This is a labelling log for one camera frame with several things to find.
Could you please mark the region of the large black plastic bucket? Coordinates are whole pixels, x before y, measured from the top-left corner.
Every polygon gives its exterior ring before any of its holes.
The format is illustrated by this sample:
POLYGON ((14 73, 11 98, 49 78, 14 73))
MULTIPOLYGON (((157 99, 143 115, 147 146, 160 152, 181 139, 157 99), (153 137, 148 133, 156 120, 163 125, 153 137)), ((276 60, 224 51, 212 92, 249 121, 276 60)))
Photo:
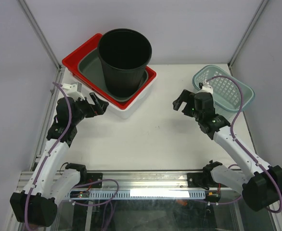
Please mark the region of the large black plastic bucket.
POLYGON ((106 32, 98 43, 107 89, 117 97, 134 94, 152 57, 152 46, 141 33, 127 28, 106 32))

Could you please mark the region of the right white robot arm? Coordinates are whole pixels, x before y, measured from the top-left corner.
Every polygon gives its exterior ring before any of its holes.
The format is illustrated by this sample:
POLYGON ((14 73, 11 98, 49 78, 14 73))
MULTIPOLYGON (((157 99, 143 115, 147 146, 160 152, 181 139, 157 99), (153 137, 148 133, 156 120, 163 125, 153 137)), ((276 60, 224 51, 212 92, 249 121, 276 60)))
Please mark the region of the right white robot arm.
POLYGON ((208 189, 216 183, 223 184, 240 194, 254 211, 275 202, 282 207, 282 168, 272 167, 240 142, 230 122, 215 112, 212 94, 183 90, 173 102, 173 109, 179 110, 182 103, 186 104, 183 114, 193 117, 200 130, 221 146, 241 169, 239 173, 211 161, 203 168, 200 187, 208 189))

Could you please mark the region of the red plastic tray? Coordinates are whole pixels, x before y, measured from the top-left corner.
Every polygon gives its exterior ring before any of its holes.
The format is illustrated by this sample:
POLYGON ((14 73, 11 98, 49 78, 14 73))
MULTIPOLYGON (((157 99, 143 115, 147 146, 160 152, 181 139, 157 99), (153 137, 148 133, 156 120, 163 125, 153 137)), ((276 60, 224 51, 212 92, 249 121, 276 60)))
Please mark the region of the red plastic tray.
POLYGON ((67 67, 67 69, 73 73, 79 80, 81 80, 87 87, 92 89, 94 92, 100 94, 107 100, 109 100, 111 103, 115 104, 120 109, 126 109, 128 105, 137 97, 139 93, 141 93, 142 90, 145 89, 145 87, 149 84, 151 80, 154 79, 156 76, 156 72, 152 70, 150 67, 146 67, 142 81, 139 85, 138 90, 136 91, 137 94, 133 96, 131 99, 129 99, 126 102, 118 102, 116 100, 113 100, 110 96, 108 96, 106 93, 103 93, 102 90, 99 90, 96 86, 94 86, 91 82, 85 79, 84 76, 78 71, 78 64, 79 62, 93 49, 98 47, 98 43, 102 37, 102 34, 97 33, 93 37, 91 37, 88 41, 86 41, 84 44, 82 44, 79 48, 77 48, 75 51, 70 53, 67 57, 65 57, 62 60, 62 64, 67 67))

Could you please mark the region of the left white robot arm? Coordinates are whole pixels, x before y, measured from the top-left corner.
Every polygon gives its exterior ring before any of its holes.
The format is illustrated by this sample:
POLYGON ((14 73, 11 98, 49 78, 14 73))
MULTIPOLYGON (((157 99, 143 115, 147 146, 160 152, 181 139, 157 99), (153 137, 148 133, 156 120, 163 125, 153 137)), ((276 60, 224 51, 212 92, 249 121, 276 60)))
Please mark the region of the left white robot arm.
POLYGON ((67 96, 57 101, 56 115, 48 130, 43 155, 26 186, 10 198, 18 222, 39 227, 51 226, 60 203, 68 199, 71 189, 86 185, 88 176, 85 165, 70 163, 58 180, 54 177, 77 134, 78 123, 85 118, 103 115, 109 105, 93 92, 90 97, 92 104, 87 99, 67 96))

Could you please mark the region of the teal perforated plastic basket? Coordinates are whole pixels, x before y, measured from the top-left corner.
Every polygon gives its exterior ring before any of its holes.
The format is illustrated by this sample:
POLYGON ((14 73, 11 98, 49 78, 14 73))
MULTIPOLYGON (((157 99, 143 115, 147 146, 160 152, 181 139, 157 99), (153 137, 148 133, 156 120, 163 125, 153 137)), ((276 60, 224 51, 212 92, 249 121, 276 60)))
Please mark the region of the teal perforated plastic basket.
MULTIPOLYGON (((227 76, 233 78, 227 72, 216 65, 206 65, 199 70, 192 78, 192 84, 198 91, 200 89, 199 84, 215 76, 227 76)), ((248 85, 235 80, 237 83, 234 84, 227 78, 215 78, 209 82, 210 86, 213 87, 213 98, 215 101, 216 109, 221 109, 223 112, 235 114, 238 112, 241 104, 241 96, 237 86, 240 86, 244 102, 242 109, 244 110, 249 103, 255 98, 255 93, 248 85)))

